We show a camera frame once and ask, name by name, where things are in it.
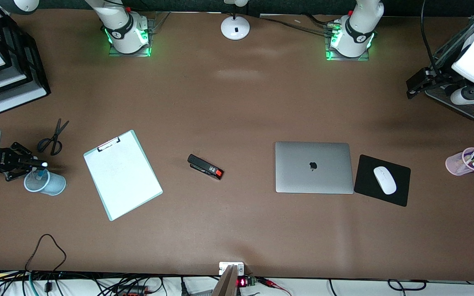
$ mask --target white mouse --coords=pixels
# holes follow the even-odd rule
[[[374,176],[376,176],[376,180],[378,180],[378,184],[380,184],[381,189],[386,195],[390,195],[396,192],[396,183],[391,175],[391,172],[387,170],[387,167],[379,166],[374,169]]]

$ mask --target pink pen holder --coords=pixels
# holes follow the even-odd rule
[[[474,148],[470,147],[470,148],[466,148],[466,150],[464,150],[461,153],[448,157],[446,159],[447,170],[455,176],[462,176],[467,173],[474,172],[474,167],[472,166],[472,162],[466,164],[466,160],[464,157],[465,154],[473,152],[473,151],[474,151]]]

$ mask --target pen holder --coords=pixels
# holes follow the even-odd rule
[[[30,192],[39,192],[50,196],[55,196],[65,189],[67,182],[63,176],[51,173],[45,170],[41,177],[38,176],[39,171],[30,172],[25,176],[23,185]]]
[[[457,153],[451,157],[446,159],[446,168],[447,170],[455,175],[455,176],[462,176],[467,173],[474,172],[474,167],[471,165],[472,163],[466,164],[466,160],[464,155],[473,152],[474,148],[466,148],[463,152]]]

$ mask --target green led light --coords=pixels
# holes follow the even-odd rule
[[[374,33],[370,36],[369,43],[367,43],[367,49],[369,49],[373,38],[374,38]]]
[[[147,32],[144,31],[144,30],[135,30],[135,32],[137,32],[137,35],[139,36],[139,39],[140,39],[140,42],[142,44],[146,44],[147,43]]]
[[[109,43],[113,44],[113,40],[111,39],[109,32],[107,32],[107,29],[104,29],[104,32],[105,32],[105,35],[107,35],[107,39],[109,39]]]
[[[341,36],[343,36],[343,32],[339,30],[339,32],[337,32],[336,34],[332,36],[330,45],[332,47],[337,47],[337,44],[339,43],[339,39],[341,39]]]

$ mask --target clipboard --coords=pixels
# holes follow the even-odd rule
[[[83,158],[110,221],[163,192],[133,130],[86,152]]]

